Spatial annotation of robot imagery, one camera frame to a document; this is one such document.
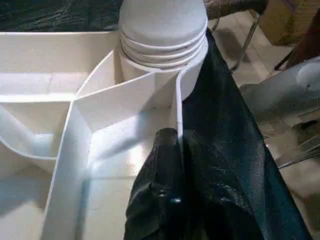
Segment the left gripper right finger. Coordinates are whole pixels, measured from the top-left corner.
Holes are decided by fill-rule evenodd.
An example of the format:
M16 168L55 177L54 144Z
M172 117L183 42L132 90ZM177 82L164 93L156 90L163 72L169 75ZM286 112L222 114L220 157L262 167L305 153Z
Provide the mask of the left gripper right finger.
M261 229L225 157L196 133L184 134L184 169L195 236L259 240Z

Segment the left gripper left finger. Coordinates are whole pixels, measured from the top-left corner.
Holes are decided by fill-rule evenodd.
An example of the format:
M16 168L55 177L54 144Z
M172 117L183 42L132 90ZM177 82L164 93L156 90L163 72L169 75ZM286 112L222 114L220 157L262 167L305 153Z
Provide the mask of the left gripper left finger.
M125 216L125 240L184 239L185 178L174 128L156 133L134 180Z

